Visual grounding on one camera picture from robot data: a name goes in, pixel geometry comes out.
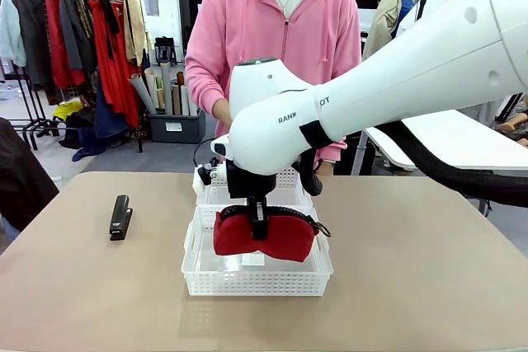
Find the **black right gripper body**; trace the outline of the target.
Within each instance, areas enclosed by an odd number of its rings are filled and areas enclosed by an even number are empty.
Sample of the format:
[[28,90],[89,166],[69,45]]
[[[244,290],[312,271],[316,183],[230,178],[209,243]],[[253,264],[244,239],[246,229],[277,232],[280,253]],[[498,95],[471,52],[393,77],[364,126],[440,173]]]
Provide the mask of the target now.
[[226,176],[231,199],[265,197],[276,188],[276,174],[254,174],[238,167],[232,161],[226,162]]

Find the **person's right hand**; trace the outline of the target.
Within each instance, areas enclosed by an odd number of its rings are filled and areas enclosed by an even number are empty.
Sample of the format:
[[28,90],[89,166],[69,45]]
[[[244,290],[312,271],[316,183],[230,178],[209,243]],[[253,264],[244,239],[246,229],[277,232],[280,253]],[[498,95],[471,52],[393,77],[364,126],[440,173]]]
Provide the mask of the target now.
[[222,98],[215,102],[213,109],[213,116],[227,128],[229,128],[233,122],[230,114],[229,102]]

